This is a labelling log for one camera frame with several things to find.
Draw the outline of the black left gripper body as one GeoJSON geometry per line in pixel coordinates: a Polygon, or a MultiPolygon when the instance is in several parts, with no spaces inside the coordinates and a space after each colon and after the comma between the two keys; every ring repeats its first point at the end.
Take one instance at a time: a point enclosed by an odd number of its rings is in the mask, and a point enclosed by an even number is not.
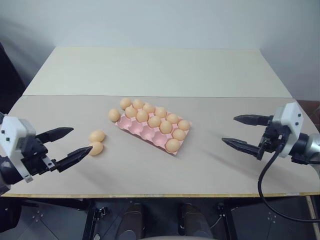
{"type": "Polygon", "coordinates": [[[22,154],[21,162],[31,176],[42,175],[57,169],[55,160],[51,160],[47,156],[48,149],[44,145],[50,141],[48,134],[29,135],[19,139],[17,149],[22,154]]]}

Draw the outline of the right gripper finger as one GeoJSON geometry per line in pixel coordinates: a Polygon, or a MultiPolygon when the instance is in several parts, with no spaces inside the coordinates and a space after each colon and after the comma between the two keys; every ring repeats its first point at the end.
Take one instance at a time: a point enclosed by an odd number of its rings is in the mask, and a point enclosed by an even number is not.
{"type": "Polygon", "coordinates": [[[256,115],[256,114],[244,114],[238,115],[233,118],[235,121],[251,126],[267,126],[270,120],[270,116],[256,115]]]}
{"type": "Polygon", "coordinates": [[[225,138],[221,139],[225,144],[232,147],[233,149],[252,155],[254,157],[258,156],[260,148],[251,144],[248,144],[246,141],[242,141],[235,138],[225,138]]]}

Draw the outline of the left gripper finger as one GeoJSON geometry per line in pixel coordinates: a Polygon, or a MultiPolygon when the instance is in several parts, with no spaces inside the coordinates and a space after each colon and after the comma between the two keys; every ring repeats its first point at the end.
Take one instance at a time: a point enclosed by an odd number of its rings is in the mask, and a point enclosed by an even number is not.
{"type": "Polygon", "coordinates": [[[67,170],[85,158],[90,153],[92,148],[92,146],[82,147],[69,153],[67,157],[55,163],[55,169],[60,173],[67,170]]]}
{"type": "Polygon", "coordinates": [[[55,142],[63,138],[73,130],[74,128],[72,127],[58,127],[58,128],[43,132],[41,134],[38,134],[36,135],[36,138],[39,139],[43,144],[48,142],[55,142]]]}

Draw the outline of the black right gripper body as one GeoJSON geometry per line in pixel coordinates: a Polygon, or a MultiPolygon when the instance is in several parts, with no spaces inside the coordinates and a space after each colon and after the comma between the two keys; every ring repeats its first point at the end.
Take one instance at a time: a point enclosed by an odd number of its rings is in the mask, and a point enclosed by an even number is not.
{"type": "Polygon", "coordinates": [[[258,160],[262,159],[265,152],[275,152],[278,145],[285,143],[285,138],[283,138],[285,135],[285,127],[279,123],[273,123],[272,119],[273,115],[258,116],[258,125],[266,126],[258,145],[259,150],[256,156],[258,160]]]}

